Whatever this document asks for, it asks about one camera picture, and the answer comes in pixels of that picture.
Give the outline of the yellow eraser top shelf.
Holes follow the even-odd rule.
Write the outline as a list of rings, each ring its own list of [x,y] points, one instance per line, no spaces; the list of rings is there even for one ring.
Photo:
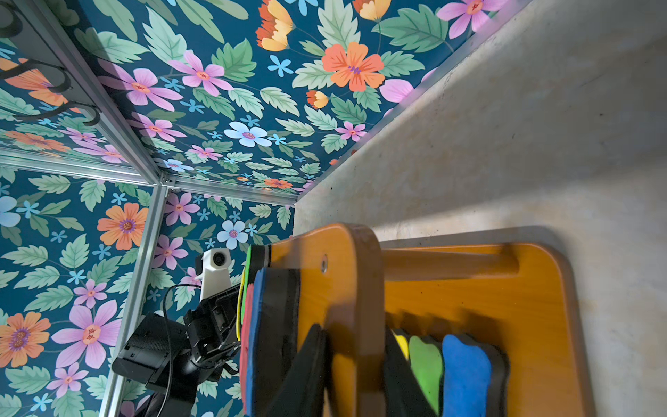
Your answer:
[[[239,294],[237,298],[237,309],[236,309],[236,338],[238,341],[241,340],[241,327],[242,327],[242,316],[243,316],[243,304],[245,300],[245,289],[248,281],[248,266],[245,266],[243,273],[241,275],[241,281],[239,284]]]

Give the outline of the green eraser top shelf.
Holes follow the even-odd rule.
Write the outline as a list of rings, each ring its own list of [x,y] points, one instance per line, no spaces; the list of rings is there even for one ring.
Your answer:
[[[246,264],[243,272],[244,282],[251,284],[255,281],[256,274],[271,264],[270,245],[251,245],[248,248]]]

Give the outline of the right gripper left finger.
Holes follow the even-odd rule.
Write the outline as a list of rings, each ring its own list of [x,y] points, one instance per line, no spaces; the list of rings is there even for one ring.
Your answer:
[[[320,324],[314,324],[266,416],[323,416],[328,375],[328,333]]]

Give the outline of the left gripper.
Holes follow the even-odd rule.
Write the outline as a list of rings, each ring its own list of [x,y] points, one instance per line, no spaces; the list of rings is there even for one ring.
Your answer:
[[[191,345],[191,361],[201,369],[216,369],[237,354],[241,347],[236,335],[240,286],[204,298],[184,317]]]

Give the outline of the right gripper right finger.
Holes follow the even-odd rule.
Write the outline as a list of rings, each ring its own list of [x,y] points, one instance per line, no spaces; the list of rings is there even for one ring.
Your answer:
[[[394,334],[385,328],[386,416],[435,416]]]

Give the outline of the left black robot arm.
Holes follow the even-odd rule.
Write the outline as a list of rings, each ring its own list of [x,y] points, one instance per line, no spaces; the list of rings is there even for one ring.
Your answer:
[[[152,394],[139,416],[190,416],[198,387],[236,375],[229,362],[239,353],[238,285],[209,296],[181,322],[167,314],[145,316],[112,364],[112,370]]]

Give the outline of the blue eraser top shelf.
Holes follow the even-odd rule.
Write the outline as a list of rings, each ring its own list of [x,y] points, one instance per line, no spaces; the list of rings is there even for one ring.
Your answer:
[[[249,328],[246,413],[266,416],[297,352],[300,272],[257,272]]]

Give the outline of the red eraser top shelf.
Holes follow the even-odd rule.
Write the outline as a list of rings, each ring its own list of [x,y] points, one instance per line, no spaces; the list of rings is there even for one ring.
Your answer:
[[[248,285],[245,298],[245,310],[242,317],[241,324],[241,356],[240,356],[240,385],[241,385],[241,401],[242,401],[242,411],[246,413],[247,400],[246,400],[246,391],[247,391],[247,380],[248,380],[248,358],[249,358],[249,347],[250,347],[250,332],[251,332],[251,323],[252,323],[252,314],[253,314],[253,304],[254,304],[254,289],[253,284]]]

